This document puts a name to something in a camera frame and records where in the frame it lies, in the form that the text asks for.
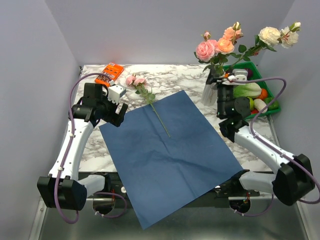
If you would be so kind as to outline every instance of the marble table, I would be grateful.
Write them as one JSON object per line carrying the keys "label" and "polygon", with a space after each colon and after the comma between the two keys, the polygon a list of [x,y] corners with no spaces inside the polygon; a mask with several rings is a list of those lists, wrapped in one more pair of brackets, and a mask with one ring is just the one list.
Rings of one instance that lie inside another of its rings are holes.
{"label": "marble table", "polygon": [[[101,73],[106,65],[85,65],[82,70],[82,75],[90,73]],[[198,107],[201,113],[211,123],[215,130],[221,135],[218,123],[220,119],[216,117],[217,103],[213,106],[204,106],[201,103],[201,96],[205,86],[205,81],[208,76],[208,71],[203,72],[203,65],[124,65],[124,71],[116,80],[126,86],[126,79],[133,73],[138,76],[145,77],[148,82],[148,88],[156,94],[156,100],[160,100],[171,94],[184,90],[194,104]],[[96,76],[91,76],[80,82],[75,102],[83,96],[84,84],[94,83]],[[121,98],[122,103],[128,104],[128,111],[139,108],[145,105],[145,101],[138,94],[135,94],[134,88],[127,87],[125,96]],[[115,165],[109,154],[108,148],[103,140],[99,127],[96,127],[89,137],[85,146],[82,160],[80,163],[80,172],[116,172]],[[254,129],[274,142],[269,121],[266,117],[259,118],[254,123]],[[247,149],[239,146],[236,143],[222,137],[228,147],[233,152],[234,156],[240,162],[244,169],[251,171],[268,171],[270,170],[260,159],[255,157]]]}

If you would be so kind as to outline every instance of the navy blue napkin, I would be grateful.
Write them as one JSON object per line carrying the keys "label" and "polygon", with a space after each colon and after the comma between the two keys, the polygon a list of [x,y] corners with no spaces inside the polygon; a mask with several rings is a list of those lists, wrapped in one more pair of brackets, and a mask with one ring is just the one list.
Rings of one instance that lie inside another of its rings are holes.
{"label": "navy blue napkin", "polygon": [[184,91],[100,126],[143,229],[242,170],[223,139]]}

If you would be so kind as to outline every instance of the white radish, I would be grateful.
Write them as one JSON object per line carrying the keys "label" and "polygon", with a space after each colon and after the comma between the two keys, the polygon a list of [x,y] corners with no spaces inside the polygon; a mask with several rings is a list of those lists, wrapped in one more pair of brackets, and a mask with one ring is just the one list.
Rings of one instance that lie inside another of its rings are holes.
{"label": "white radish", "polygon": [[[257,98],[253,101],[254,103],[254,108],[256,108],[259,112],[265,107],[267,106],[267,104],[262,101],[261,99]],[[265,114],[268,111],[268,109],[266,108],[262,113]]]}

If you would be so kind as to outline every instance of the orange carrot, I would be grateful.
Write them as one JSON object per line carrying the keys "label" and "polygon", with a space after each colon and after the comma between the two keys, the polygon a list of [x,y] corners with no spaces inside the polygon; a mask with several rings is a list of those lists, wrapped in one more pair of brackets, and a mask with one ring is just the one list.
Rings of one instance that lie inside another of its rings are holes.
{"label": "orange carrot", "polygon": [[261,100],[264,100],[268,97],[268,92],[266,89],[262,88],[261,89],[261,94],[260,96],[257,97],[257,99],[261,99]]}

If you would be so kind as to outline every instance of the pink flower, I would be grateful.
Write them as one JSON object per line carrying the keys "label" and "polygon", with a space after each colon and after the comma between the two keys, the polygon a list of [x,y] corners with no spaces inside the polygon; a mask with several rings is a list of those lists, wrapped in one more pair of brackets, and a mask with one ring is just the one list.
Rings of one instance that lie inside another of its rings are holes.
{"label": "pink flower", "polygon": [[221,51],[222,54],[229,54],[235,50],[235,46],[232,44],[232,41],[222,37],[216,43],[216,46]]}
{"label": "pink flower", "polygon": [[135,75],[130,75],[127,77],[125,83],[130,86],[132,85],[132,83],[136,80],[136,76]]}
{"label": "pink flower", "polygon": [[137,86],[138,84],[147,85],[147,81],[145,78],[138,78],[133,82],[133,85]]}
{"label": "pink flower", "polygon": [[219,48],[217,47],[218,42],[217,42],[216,40],[214,40],[214,39],[209,39],[208,42],[211,43],[211,44],[214,46],[214,53],[215,53],[215,54],[220,53],[220,50],[219,50]]}
{"label": "pink flower", "polygon": [[228,27],[226,30],[224,30],[223,38],[228,40],[238,39],[242,37],[241,28],[237,31],[233,30],[232,26]]}
{"label": "pink flower", "polygon": [[210,41],[201,42],[195,49],[196,57],[208,62],[215,55],[215,46]]}
{"label": "pink flower", "polygon": [[209,40],[211,38],[211,34],[208,31],[205,31],[203,34],[203,38],[204,40]]}

